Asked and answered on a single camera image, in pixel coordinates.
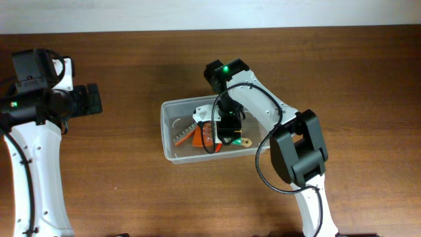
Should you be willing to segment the orange scraper with wooden handle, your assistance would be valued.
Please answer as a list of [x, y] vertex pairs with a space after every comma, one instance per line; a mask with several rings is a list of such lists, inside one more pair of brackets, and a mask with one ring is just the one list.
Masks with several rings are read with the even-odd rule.
[[[211, 124], [209, 122], [205, 123], [202, 128], [197, 126], [193, 135], [193, 147], [202, 147], [202, 142], [204, 142], [206, 147], [213, 146]], [[243, 147], [250, 147], [252, 144], [249, 138], [238, 138], [231, 143], [231, 145], [241, 145]]]

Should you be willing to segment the orange socket bit rail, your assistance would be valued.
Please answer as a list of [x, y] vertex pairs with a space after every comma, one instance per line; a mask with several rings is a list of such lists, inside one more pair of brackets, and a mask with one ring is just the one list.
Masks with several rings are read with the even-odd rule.
[[174, 145], [178, 146], [181, 143], [183, 143], [186, 139], [191, 137], [195, 133], [196, 127], [196, 124], [192, 124], [188, 126], [185, 130], [181, 131], [175, 138], [173, 138]]

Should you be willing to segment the clear plastic container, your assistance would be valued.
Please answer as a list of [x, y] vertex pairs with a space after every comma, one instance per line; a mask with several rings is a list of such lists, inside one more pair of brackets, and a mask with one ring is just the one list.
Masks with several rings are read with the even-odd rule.
[[192, 137], [189, 137], [180, 145], [174, 143], [174, 138], [194, 123], [193, 110], [202, 105], [212, 104], [215, 99], [215, 95], [208, 95], [166, 101], [162, 104], [161, 136], [164, 156], [167, 160], [175, 165], [181, 165], [242, 157], [256, 153], [259, 144], [267, 135], [267, 131], [249, 111], [245, 111], [245, 120], [242, 121], [242, 136], [251, 140], [250, 147], [234, 144], [224, 145], [218, 153], [208, 154], [202, 147], [193, 146]]

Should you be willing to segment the clear case of coloured bits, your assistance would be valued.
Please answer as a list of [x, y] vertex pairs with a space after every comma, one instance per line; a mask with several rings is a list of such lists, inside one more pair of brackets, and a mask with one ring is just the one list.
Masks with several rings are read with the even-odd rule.
[[[198, 129], [198, 136], [199, 136], [199, 142], [201, 142], [201, 137], [203, 137], [203, 141], [206, 147], [213, 146], [212, 141], [212, 126], [210, 122], [204, 123], [202, 126], [202, 135], [200, 135], [200, 129]], [[243, 142], [243, 139], [241, 137], [241, 132], [234, 132], [231, 136], [225, 136], [222, 132], [215, 133], [215, 142], [217, 145], [223, 144], [223, 145], [241, 145]]]

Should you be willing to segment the orange handled pliers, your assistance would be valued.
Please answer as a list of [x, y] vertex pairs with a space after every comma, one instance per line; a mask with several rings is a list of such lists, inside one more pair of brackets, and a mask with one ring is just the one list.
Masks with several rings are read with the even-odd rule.
[[217, 144], [216, 148], [215, 148], [215, 153], [218, 153], [222, 148], [222, 144]]

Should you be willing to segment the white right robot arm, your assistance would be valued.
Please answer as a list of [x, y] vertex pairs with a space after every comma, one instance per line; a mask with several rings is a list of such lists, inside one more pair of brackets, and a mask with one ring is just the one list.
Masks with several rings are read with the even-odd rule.
[[[328, 152], [318, 117], [300, 112], [265, 88], [241, 59], [228, 64], [215, 60], [206, 65], [204, 77], [217, 93], [207, 111], [212, 142], [230, 145], [241, 137], [241, 123], [249, 111], [267, 131], [255, 153], [259, 178], [275, 192], [293, 195], [299, 206], [304, 236], [339, 236], [325, 191]], [[270, 146], [276, 174], [290, 185], [282, 190], [269, 183], [260, 168], [260, 153]]]

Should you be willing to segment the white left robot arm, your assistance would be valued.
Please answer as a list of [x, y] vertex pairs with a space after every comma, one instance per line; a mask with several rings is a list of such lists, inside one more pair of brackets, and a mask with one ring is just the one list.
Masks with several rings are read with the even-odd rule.
[[14, 236], [73, 236], [66, 213], [60, 146], [69, 119], [102, 112], [97, 84], [39, 89], [1, 99], [1, 134], [14, 185]]

